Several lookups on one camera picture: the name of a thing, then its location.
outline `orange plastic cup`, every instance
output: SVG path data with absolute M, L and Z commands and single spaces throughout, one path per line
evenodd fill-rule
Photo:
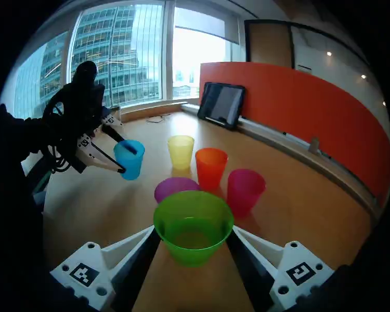
M 203 148 L 195 154 L 195 159 L 201 189 L 205 191 L 217 189 L 227 165 L 227 153 L 217 148 Z

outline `glass skyscraper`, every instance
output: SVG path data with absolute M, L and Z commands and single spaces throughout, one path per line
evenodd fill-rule
M 35 51 L 19 68 L 15 117 L 42 116 L 50 98 L 67 81 L 61 71 L 67 57 L 63 53 L 68 48 L 71 78 L 80 63 L 91 60 L 97 65 L 96 82 L 106 87 L 106 107 L 162 98 L 162 29 L 162 4 L 86 10 L 74 29 L 71 47 L 66 46 L 70 38 L 64 32 Z
M 106 87 L 106 107 L 161 98 L 161 5 L 128 5 L 82 16 L 72 56 L 76 67 L 93 61 L 96 81 Z
M 19 68 L 15 117 L 41 117 L 49 99 L 61 88 L 62 51 L 67 33 L 36 50 Z

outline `window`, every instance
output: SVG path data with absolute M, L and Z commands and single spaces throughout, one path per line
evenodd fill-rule
M 89 25 L 91 20 L 101 18 L 104 21 Z M 86 39 L 80 37 L 82 29 L 89 33 Z M 92 60 L 98 67 L 96 80 L 104 81 L 106 86 L 107 107 L 160 99 L 162 30 L 161 2 L 158 5 L 125 5 L 84 14 L 76 32 L 78 39 L 73 49 L 71 77 L 80 63 Z M 137 84 L 143 85 L 139 92 Z
M 15 117 L 41 117 L 50 98 L 61 88 L 61 55 L 66 36 L 67 33 L 56 36 L 20 66 L 15 89 Z
M 231 61 L 238 22 L 214 7 L 177 0 L 173 30 L 173 98 L 199 97 L 201 64 Z
M 201 64 L 229 61 L 224 39 L 198 31 L 175 28 L 173 32 L 173 98 L 199 97 Z
M 58 25 L 66 32 L 18 69 L 15 116 L 41 116 L 50 98 L 71 82 L 86 60 L 97 65 L 96 82 L 105 86 L 103 104 L 109 108 L 198 97 L 201 63 L 229 61 L 238 46 L 238 20 L 216 8 L 191 0 L 142 0 L 84 10 L 75 23 Z M 172 18 L 174 25 L 164 21 Z M 172 32 L 171 43 L 167 38 Z M 170 57 L 173 68 L 166 71 Z

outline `orange wall panel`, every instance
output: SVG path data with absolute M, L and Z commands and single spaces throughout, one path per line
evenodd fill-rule
M 222 62 L 201 65 L 205 82 L 246 87 L 242 116 L 310 142 L 340 162 L 383 203 L 390 187 L 390 141 L 377 119 L 352 95 L 285 67 Z

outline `green plastic cup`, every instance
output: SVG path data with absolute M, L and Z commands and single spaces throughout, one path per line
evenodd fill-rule
M 184 191 L 159 204 L 153 223 L 176 262 L 199 267 L 230 235 L 234 218 L 221 198 L 202 191 Z

